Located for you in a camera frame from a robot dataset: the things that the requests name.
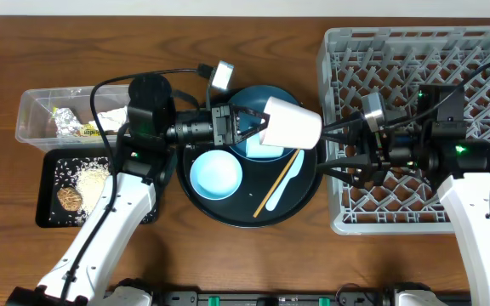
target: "wooden table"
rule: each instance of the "wooden table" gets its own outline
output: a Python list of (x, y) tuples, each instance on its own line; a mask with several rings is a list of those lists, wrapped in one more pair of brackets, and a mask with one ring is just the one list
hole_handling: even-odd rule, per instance
[[(235, 87), (291, 88), (298, 100), (320, 111), (315, 57), (325, 30), (433, 25), (490, 25), (490, 20), (0, 17), (0, 304), (15, 286), (34, 288), (78, 232), (35, 225), (43, 153), (14, 139), (20, 96), (27, 89), (94, 85), (139, 71), (226, 60), (236, 66)], [(171, 76), (170, 81), (203, 96), (202, 79)], [(347, 282), (396, 281), (468, 290), (453, 235), (336, 235), (328, 226), (324, 183), (289, 220), (238, 229), (198, 211), (175, 175), (159, 221), (135, 231), (111, 283), (126, 277), (204, 291), (335, 292)]]

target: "gray dish rack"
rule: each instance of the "gray dish rack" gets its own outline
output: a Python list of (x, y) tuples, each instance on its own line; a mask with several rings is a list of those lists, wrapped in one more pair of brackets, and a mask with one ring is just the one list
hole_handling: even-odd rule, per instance
[[(387, 108), (412, 115), (420, 83), (457, 84), (488, 62), (490, 26), (330, 29), (316, 59), (324, 122), (360, 110), (361, 97), (372, 92), (384, 96)], [(465, 92), (467, 137), (490, 142), (490, 71)], [(327, 143), (328, 159), (352, 154)], [(389, 173), (383, 186), (363, 190), (336, 178), (327, 182), (331, 227), (338, 234), (453, 232), (436, 195), (416, 178)]]

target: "black tray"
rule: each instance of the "black tray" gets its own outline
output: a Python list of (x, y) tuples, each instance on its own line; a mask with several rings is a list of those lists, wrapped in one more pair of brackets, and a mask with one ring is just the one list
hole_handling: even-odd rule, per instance
[[(241, 89), (215, 96), (212, 105), (227, 102), (239, 90)], [(177, 176), (191, 202), (210, 218), (224, 224), (238, 227), (278, 224), (299, 212), (316, 193), (322, 181), (322, 175), (316, 174), (315, 166), (319, 161), (326, 159), (324, 141), (320, 141), (316, 148), (305, 151), (304, 165), (299, 174), (288, 182), (276, 208), (271, 212), (264, 208), (259, 216), (254, 218), (254, 212), (275, 183), (281, 170), (292, 158), (293, 152), (276, 161), (257, 162), (239, 156), (230, 148), (223, 149), (235, 156), (242, 165), (243, 179), (236, 193), (223, 200), (212, 201), (198, 195), (191, 187), (190, 181), (193, 161), (203, 152), (212, 149), (213, 147), (210, 146), (179, 147)]]
[[(37, 198), (37, 212), (35, 223), (41, 228), (77, 227), (80, 226), (76, 221), (77, 212), (66, 211), (60, 204), (56, 193), (60, 188), (67, 187), (69, 184), (65, 178), (55, 182), (54, 172), (59, 167), (58, 161), (67, 162), (66, 167), (71, 171), (70, 176), (75, 174), (76, 168), (74, 159), (89, 158), (93, 160), (98, 157), (106, 157), (105, 149), (57, 149), (51, 150), (44, 156), (43, 172), (39, 186), (39, 196)], [(107, 163), (106, 159), (101, 159), (100, 163)], [(156, 201), (153, 211), (141, 220), (141, 224), (149, 224), (158, 219), (158, 209)]]

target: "plastic grid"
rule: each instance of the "plastic grid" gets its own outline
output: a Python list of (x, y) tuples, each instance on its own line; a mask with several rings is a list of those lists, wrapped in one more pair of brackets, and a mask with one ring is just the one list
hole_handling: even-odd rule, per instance
[[(423, 37), (421, 31), (402, 31), (402, 37)], [(327, 114), (327, 123), (340, 120), (361, 109), (361, 97), (380, 92), (389, 109), (403, 109), (409, 116), (417, 108), (420, 83), (461, 82), (477, 67), (490, 62), (490, 43), (476, 39), (470, 43), (455, 43), (451, 48), (411, 47), (406, 53), (394, 48), (353, 48), (329, 52), (334, 96), (334, 112)], [(490, 70), (475, 77), (465, 87), (464, 118), (468, 122), (467, 137), (485, 139), (490, 143)], [(340, 129), (334, 133), (343, 133)], [(331, 158), (354, 154), (341, 144), (329, 145)], [(356, 189), (340, 182), (339, 196), (343, 222), (359, 223), (445, 223), (449, 220), (430, 187), (418, 178), (388, 173), (383, 186)]]

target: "wooden chopstick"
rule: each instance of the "wooden chopstick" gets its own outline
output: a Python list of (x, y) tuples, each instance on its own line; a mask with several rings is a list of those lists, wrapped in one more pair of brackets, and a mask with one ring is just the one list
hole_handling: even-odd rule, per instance
[(270, 191), (268, 191), (268, 194), (265, 195), (265, 198), (264, 200), (262, 200), (262, 203), (260, 203), (260, 206), (256, 209), (256, 212), (254, 212), (254, 215), (253, 217), (257, 217), (260, 213), (260, 211), (262, 210), (262, 208), (264, 208), (264, 205), (266, 204), (266, 202), (268, 202), (268, 200), (270, 199), (270, 196), (271, 194), (273, 193), (273, 191), (276, 190), (276, 187), (279, 185), (279, 182), (281, 182), (282, 178), (285, 177), (285, 174), (287, 174), (287, 171), (288, 169), (290, 168), (290, 166), (293, 164), (294, 160), (296, 159), (296, 156), (298, 156), (298, 153), (301, 151), (301, 149), (297, 149), (295, 152), (294, 152), (294, 155), (290, 158), (290, 161), (288, 161), (287, 163), (287, 166), (285, 166), (285, 168), (283, 168), (281, 174), (279, 174), (279, 177), (276, 179), (276, 182), (273, 184), (273, 186), (271, 186), (271, 189)]

